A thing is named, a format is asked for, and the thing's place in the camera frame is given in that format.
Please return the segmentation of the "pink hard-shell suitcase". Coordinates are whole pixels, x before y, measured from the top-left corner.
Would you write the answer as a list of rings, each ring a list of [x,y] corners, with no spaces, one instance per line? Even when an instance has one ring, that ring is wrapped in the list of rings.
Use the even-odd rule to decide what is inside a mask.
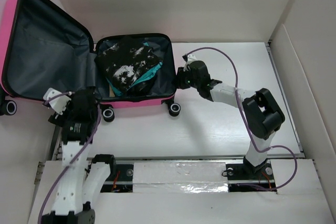
[[[115,45],[121,36],[94,42],[88,29],[50,0],[7,0],[1,20],[1,114],[17,111],[15,98],[42,101],[49,88],[60,92],[95,87],[102,116],[114,120],[116,108],[166,104],[171,116],[176,72],[171,40],[160,33],[135,34],[133,39],[153,49],[162,67],[152,79],[118,97],[99,72],[95,57]]]

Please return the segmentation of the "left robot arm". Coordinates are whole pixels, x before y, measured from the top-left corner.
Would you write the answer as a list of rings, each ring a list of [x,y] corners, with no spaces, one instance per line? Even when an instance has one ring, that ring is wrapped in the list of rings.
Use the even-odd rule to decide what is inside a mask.
[[[94,223],[94,204],[106,180],[117,175],[116,159],[98,154],[88,162],[103,112],[94,88],[62,93],[49,88],[44,105],[50,122],[61,127],[62,171],[45,197],[38,223]]]

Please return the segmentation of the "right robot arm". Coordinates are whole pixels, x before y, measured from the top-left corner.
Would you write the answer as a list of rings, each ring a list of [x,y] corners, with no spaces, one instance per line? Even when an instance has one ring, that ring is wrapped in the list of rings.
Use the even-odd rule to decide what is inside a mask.
[[[248,178],[257,177],[266,164],[272,138],[285,121],[285,115],[271,92],[266,88],[258,91],[239,89],[212,79],[206,64],[200,60],[179,67],[176,82],[179,89],[194,88],[206,100],[239,110],[251,137],[243,159],[243,174]]]

